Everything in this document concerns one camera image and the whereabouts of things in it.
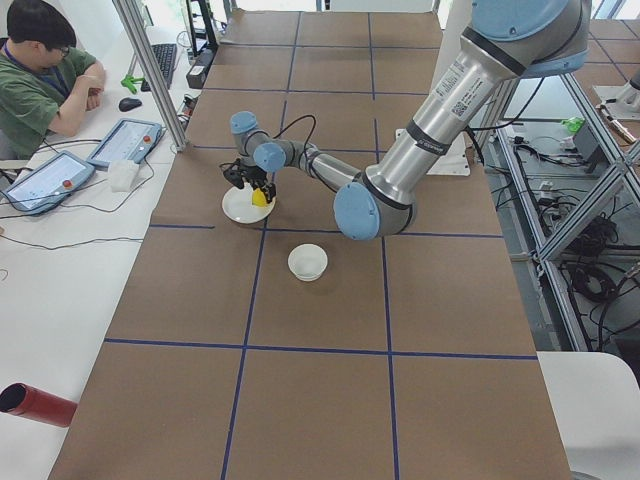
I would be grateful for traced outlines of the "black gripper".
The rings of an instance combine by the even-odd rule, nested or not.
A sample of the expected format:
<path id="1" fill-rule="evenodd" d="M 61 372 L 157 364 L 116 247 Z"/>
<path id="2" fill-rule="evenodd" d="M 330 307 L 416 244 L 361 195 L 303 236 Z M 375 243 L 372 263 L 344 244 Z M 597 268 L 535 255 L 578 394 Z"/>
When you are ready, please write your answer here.
<path id="1" fill-rule="evenodd" d="M 263 188 L 265 203 L 272 204 L 276 199 L 276 186 L 268 178 L 268 173 L 255 164 L 242 163 L 241 166 L 243 182 L 252 195 L 256 195 L 258 188 Z"/>

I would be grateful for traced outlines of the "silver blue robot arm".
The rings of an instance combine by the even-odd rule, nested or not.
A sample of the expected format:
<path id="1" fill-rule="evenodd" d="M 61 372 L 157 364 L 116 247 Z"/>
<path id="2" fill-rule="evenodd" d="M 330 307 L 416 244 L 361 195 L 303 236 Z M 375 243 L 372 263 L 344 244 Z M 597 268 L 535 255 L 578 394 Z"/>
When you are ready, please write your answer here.
<path id="1" fill-rule="evenodd" d="M 294 167 L 335 193 L 334 218 L 353 240 L 395 235 L 416 214 L 414 190 L 496 88 L 516 78 L 543 78 L 582 67 L 588 50 L 589 1 L 467 2 L 469 23 L 456 58 L 378 164 L 358 170 L 308 141 L 270 136 L 255 115 L 230 119 L 237 159 L 222 165 L 237 188 L 250 185 L 268 200 L 270 173 Z"/>

